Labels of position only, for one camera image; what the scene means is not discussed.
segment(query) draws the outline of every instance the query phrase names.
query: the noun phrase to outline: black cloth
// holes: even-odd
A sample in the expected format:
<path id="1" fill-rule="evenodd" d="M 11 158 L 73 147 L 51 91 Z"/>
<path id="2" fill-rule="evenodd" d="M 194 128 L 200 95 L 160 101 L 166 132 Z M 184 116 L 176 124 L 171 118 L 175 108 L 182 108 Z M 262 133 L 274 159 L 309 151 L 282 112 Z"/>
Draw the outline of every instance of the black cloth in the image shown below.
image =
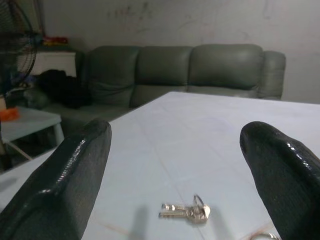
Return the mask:
<path id="1" fill-rule="evenodd" d="M 49 98 L 68 108 L 92 104 L 89 90 L 82 87 L 80 79 L 67 76 L 65 71 L 45 71 L 38 76 L 37 85 Z"/>

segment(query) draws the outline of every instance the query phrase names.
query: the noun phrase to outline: table leg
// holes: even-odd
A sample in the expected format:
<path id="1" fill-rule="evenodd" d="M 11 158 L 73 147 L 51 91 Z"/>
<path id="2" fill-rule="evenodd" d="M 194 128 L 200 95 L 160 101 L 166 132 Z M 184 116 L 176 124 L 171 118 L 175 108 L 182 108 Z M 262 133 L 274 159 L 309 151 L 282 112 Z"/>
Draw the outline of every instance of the table leg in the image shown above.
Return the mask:
<path id="1" fill-rule="evenodd" d="M 60 123 L 53 126 L 56 144 L 59 145 L 65 139 Z"/>

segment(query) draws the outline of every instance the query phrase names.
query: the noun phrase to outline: metal key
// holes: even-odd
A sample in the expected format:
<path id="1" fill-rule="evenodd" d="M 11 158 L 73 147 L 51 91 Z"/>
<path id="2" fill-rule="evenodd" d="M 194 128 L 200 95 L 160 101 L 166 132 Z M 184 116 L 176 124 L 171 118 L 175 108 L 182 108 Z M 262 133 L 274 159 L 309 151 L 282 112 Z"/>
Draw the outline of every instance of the metal key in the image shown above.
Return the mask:
<path id="1" fill-rule="evenodd" d="M 171 210 L 159 213 L 159 218 L 185 218 L 193 224 L 204 224 L 207 222 L 210 215 L 210 207 L 208 205 L 203 206 L 191 206 L 183 207 L 183 210 Z"/>

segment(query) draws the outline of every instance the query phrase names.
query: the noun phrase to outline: small white table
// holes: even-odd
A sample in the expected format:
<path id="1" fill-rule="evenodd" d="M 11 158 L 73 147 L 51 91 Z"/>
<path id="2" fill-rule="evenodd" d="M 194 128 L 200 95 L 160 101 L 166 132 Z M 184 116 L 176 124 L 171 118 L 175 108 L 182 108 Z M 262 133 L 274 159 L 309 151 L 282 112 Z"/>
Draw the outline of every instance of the small white table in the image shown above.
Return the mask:
<path id="1" fill-rule="evenodd" d="M 64 140 L 61 128 L 61 117 L 58 114 L 18 107 L 20 117 L 13 121 L 1 122 L 2 140 L 4 143 L 22 138 L 29 134 L 52 127 L 57 145 Z"/>
<path id="2" fill-rule="evenodd" d="M 111 150 L 82 240 L 248 240 L 277 233 L 240 149 L 267 122 L 320 156 L 320 105 L 168 93 L 111 122 Z M 49 155 L 0 175 L 0 209 Z M 159 219 L 162 203 L 211 207 L 206 225 Z"/>

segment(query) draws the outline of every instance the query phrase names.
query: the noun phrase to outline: sofa armrest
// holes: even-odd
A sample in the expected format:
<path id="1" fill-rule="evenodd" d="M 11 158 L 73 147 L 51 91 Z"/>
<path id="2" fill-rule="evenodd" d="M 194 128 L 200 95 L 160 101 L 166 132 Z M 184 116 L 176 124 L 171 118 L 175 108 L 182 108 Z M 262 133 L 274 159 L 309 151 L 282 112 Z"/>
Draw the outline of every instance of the sofa armrest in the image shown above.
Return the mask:
<path id="1" fill-rule="evenodd" d="M 43 91 L 36 87 L 24 91 L 23 96 L 27 100 L 27 106 L 32 109 L 43 109 L 52 102 Z"/>
<path id="2" fill-rule="evenodd" d="M 280 100 L 286 70 L 286 56 L 281 52 L 265 51 L 262 79 L 257 96 L 261 99 Z"/>

